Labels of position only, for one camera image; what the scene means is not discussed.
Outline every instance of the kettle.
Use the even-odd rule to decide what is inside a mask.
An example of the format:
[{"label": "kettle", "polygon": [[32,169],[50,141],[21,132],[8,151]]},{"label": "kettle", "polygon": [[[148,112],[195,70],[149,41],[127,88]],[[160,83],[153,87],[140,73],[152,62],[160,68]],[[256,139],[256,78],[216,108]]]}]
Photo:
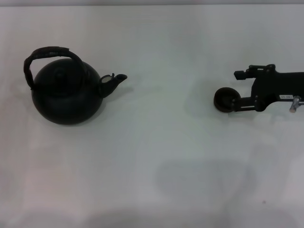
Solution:
[{"label": "kettle", "polygon": [[[33,79],[30,64],[35,59],[69,57],[44,66]],[[43,47],[24,61],[25,79],[32,90],[35,107],[49,121],[78,124],[89,119],[124,81],[126,75],[98,73],[65,47]]]}]

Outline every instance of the kettle spout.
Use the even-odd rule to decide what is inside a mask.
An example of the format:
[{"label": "kettle spout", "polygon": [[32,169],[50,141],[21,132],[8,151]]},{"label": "kettle spout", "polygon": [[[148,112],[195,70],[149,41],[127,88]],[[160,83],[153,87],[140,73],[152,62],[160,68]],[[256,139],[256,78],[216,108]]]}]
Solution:
[{"label": "kettle spout", "polygon": [[99,94],[102,98],[109,96],[118,85],[127,79],[127,75],[106,75],[99,80]]}]

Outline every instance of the kettle handle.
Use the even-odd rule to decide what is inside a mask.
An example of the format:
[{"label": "kettle handle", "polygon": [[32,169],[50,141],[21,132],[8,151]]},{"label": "kettle handle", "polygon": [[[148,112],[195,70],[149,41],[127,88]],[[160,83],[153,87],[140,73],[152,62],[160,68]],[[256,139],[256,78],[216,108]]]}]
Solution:
[{"label": "kettle handle", "polygon": [[25,74],[25,79],[30,87],[31,90],[35,89],[34,84],[34,78],[32,75],[32,72],[29,68],[32,61],[35,59],[41,59],[41,58],[51,58],[51,57],[58,57],[58,56],[64,56],[64,57],[70,57],[74,61],[78,63],[78,65],[82,68],[85,75],[87,75],[87,68],[85,67],[82,60],[75,55],[74,53],[70,52],[68,48],[66,47],[42,47],[39,48],[24,61],[23,71]]}]

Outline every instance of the kettle body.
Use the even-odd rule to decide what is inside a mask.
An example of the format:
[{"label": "kettle body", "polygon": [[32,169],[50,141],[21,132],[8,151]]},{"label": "kettle body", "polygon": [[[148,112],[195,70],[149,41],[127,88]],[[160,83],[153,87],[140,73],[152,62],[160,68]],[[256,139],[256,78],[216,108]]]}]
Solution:
[{"label": "kettle body", "polygon": [[[64,56],[44,66],[33,79],[30,64],[34,59]],[[32,90],[35,107],[49,121],[78,124],[97,112],[103,99],[124,81],[126,75],[98,73],[68,48],[43,47],[24,62],[24,73]]]}]

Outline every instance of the label sticker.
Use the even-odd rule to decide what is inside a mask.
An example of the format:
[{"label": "label sticker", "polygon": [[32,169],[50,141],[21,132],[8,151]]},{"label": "label sticker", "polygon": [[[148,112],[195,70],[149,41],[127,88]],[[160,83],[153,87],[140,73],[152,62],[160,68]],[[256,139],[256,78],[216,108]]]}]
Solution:
[{"label": "label sticker", "polygon": [[280,95],[280,99],[282,99],[282,100],[284,100],[284,99],[290,100],[290,99],[293,99],[293,98],[294,98],[293,95]]}]

